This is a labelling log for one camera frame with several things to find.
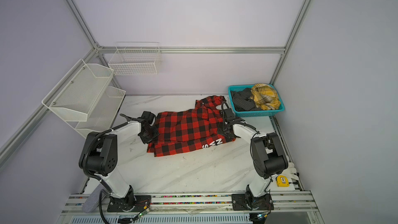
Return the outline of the red black plaid shirt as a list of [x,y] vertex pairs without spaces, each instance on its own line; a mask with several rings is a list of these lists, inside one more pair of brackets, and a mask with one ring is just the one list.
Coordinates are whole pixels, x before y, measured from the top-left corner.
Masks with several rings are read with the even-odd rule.
[[164,157],[234,142],[218,133],[223,117],[217,107],[225,101],[213,95],[197,100],[190,110],[158,113],[154,126],[159,136],[148,144],[147,152]]

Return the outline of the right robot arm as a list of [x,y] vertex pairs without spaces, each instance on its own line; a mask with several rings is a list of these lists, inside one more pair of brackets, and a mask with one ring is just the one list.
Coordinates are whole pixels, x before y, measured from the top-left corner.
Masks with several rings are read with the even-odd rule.
[[221,104],[222,122],[218,133],[225,138],[242,139],[249,144],[250,156],[257,176],[247,185],[244,194],[232,195],[235,211],[265,211],[274,209],[269,190],[272,182],[288,168],[288,158],[279,136],[265,133],[234,115],[224,101]]

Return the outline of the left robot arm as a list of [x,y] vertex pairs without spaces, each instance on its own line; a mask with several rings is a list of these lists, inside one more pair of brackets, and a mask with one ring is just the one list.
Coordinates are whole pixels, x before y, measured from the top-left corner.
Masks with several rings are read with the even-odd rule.
[[135,212],[134,217],[119,218],[119,224],[133,224],[150,211],[151,196],[135,196],[133,187],[128,184],[118,165],[118,145],[132,138],[139,138],[144,144],[151,143],[159,136],[154,126],[156,116],[144,111],[138,118],[123,115],[126,121],[102,132],[87,135],[78,165],[89,178],[99,182],[83,206],[86,213],[99,209],[103,223],[108,223],[102,204],[109,198],[108,212]]

